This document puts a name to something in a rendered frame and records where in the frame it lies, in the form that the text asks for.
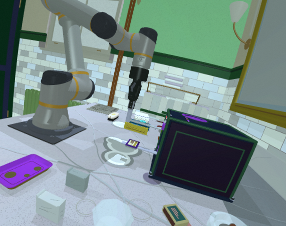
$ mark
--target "door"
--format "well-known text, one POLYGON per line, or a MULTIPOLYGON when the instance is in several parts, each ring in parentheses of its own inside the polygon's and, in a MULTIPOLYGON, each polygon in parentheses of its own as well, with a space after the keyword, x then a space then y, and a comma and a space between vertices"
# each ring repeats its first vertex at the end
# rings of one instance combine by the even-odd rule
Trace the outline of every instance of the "door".
POLYGON ((0 0, 0 119, 12 117, 15 73, 26 0, 0 0))

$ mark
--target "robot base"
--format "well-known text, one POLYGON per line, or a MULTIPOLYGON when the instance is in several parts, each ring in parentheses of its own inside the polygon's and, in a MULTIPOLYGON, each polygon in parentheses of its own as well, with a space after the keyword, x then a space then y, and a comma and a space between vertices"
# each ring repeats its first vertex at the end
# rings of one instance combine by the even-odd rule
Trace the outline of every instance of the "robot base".
POLYGON ((44 129, 33 125, 32 121, 33 119, 31 118, 28 121, 22 121, 8 126, 52 145, 86 130, 86 128, 71 122, 68 127, 63 129, 44 129))

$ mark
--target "window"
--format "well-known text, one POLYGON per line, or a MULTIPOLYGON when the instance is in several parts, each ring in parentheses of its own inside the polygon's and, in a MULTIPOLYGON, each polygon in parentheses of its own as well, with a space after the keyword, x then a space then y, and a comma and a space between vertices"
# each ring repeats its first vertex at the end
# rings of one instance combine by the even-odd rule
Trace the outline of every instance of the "window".
MULTIPOLYGON (((112 16, 118 23, 120 20, 124 0, 79 0, 99 12, 105 12, 112 16)), ((51 14, 49 19, 49 31, 46 47, 43 50, 65 54, 63 31, 59 25, 58 16, 51 14)), ((109 43, 97 37, 90 30, 80 26, 83 57, 103 62, 112 63, 109 60, 111 47, 109 43)))

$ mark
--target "brass lamp arm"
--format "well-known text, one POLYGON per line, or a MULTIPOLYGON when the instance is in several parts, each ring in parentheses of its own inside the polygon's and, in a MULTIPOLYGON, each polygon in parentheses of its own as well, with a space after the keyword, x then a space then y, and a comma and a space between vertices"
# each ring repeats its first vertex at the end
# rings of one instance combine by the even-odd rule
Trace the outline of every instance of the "brass lamp arm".
POLYGON ((243 40, 238 36, 238 34, 237 34, 236 30, 235 30, 235 22, 234 22, 234 24, 233 24, 233 29, 234 29, 234 32, 235 32, 235 35, 237 36, 237 38, 238 38, 241 42, 243 42, 243 43, 245 44, 245 45, 244 45, 244 49, 245 49, 245 50, 248 49, 251 39, 249 38, 249 39, 245 42, 245 41, 243 41, 243 40))

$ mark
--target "wall sconce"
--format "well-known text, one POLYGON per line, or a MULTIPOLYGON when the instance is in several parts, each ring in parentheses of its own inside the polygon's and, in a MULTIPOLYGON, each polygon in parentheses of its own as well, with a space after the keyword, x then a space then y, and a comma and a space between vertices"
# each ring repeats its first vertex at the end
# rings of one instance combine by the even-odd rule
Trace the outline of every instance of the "wall sconce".
POLYGON ((249 44, 250 44, 250 41, 251 39, 249 38, 246 42, 243 41, 237 34, 236 30, 235 30, 235 23, 237 23, 240 18, 243 16, 243 14, 245 13, 245 11, 247 10, 248 8, 248 4, 244 1, 235 1, 233 3, 231 3, 229 5, 229 10, 230 10, 230 13, 231 13, 231 19, 232 19, 232 22, 234 23, 233 24, 233 29, 234 29, 234 32, 235 32, 235 35, 237 36, 237 38, 244 43, 244 49, 247 50, 248 47, 249 47, 249 44))

